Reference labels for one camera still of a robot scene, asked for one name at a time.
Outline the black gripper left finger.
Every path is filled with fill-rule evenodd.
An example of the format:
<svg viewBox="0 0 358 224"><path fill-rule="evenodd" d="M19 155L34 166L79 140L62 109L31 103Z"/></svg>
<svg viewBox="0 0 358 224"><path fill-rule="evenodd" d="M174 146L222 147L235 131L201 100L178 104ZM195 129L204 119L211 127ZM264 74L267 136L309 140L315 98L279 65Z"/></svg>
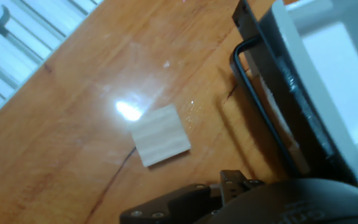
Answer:
<svg viewBox="0 0 358 224"><path fill-rule="evenodd" d="M196 223L222 205L218 185L191 184L122 212L119 223Z"/></svg>

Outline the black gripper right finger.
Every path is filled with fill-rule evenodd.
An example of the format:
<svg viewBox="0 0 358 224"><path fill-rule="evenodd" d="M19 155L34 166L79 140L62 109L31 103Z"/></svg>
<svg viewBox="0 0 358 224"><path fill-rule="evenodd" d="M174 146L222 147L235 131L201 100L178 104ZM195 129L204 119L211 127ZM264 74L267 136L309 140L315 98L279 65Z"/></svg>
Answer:
<svg viewBox="0 0 358 224"><path fill-rule="evenodd" d="M223 205L252 189L265 185L261 180L247 179L240 170L222 170L220 172L221 198Z"/></svg>

